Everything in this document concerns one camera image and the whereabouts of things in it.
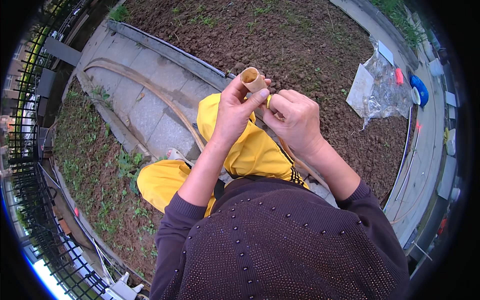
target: brown soil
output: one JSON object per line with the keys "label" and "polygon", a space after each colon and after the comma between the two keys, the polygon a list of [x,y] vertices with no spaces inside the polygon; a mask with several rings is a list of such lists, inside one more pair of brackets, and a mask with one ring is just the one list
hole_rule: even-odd
{"label": "brown soil", "polygon": [[272,79],[271,92],[295,89],[316,100],[325,139],[380,202],[385,200],[402,159],[408,121],[372,119],[359,132],[363,121],[342,92],[349,91],[359,63],[373,53],[368,34],[328,0],[228,3],[127,0],[125,5],[132,15],[128,23],[224,72],[253,66]]}
{"label": "brown soil", "polygon": [[163,214],[130,189],[130,178],[119,177],[121,145],[111,133],[105,134],[105,123],[76,78],[69,91],[54,148],[68,190],[101,239],[130,269],[151,281],[154,236]]}

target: white slipper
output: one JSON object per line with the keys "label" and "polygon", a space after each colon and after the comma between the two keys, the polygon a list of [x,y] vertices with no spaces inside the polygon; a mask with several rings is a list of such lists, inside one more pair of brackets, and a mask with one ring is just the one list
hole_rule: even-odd
{"label": "white slipper", "polygon": [[175,148],[169,148],[169,149],[167,150],[167,152],[170,151],[170,150],[172,150],[172,152],[170,153],[170,157],[169,157],[168,159],[171,159],[171,160],[173,160],[173,159],[181,159],[181,160],[183,160],[184,162],[186,162],[187,164],[189,164],[190,166],[192,166],[192,167],[194,166],[194,163],[192,163],[191,161],[187,160],[187,159],[185,158],[185,156],[183,156],[183,154],[180,153],[180,151],[178,151],[178,150],[175,149]]}

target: railing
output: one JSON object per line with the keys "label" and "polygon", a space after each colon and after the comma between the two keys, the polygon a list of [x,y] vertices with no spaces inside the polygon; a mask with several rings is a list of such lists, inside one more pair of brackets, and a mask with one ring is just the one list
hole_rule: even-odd
{"label": "railing", "polygon": [[40,169],[42,149],[38,143],[36,90],[42,71],[52,67],[52,57],[43,50],[48,36],[61,39],[71,30],[73,22],[91,0],[53,0],[41,10],[31,31],[27,57],[19,83],[16,106],[11,117],[13,131],[9,132],[9,165],[12,170],[14,194],[21,199],[20,214],[28,237],[37,249],[38,259],[55,276],[65,294],[73,299],[110,299],[105,294],[108,285],[81,256],[83,250],[74,238],[65,234],[53,215],[54,197]]}

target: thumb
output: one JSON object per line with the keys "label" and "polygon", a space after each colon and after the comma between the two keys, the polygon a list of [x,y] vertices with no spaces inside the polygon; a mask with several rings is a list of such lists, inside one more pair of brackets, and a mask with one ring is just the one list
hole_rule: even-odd
{"label": "thumb", "polygon": [[252,113],[255,108],[259,107],[260,104],[267,100],[268,95],[270,95],[270,92],[266,88],[263,88],[260,91],[253,93],[250,98],[242,104],[242,106],[244,106],[249,113]]}
{"label": "thumb", "polygon": [[276,130],[279,129],[284,124],[284,122],[280,121],[277,117],[275,117],[273,115],[273,112],[269,110],[266,105],[262,105],[262,112],[264,113],[264,123],[276,133]]}

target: fingernail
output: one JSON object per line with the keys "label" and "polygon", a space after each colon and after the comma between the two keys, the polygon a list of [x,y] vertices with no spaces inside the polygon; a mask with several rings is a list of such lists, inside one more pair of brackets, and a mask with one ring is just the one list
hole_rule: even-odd
{"label": "fingernail", "polygon": [[261,96],[262,98],[267,98],[268,95],[270,95],[270,92],[269,92],[266,88],[264,88],[264,89],[262,89],[262,90],[260,91],[260,96]]}

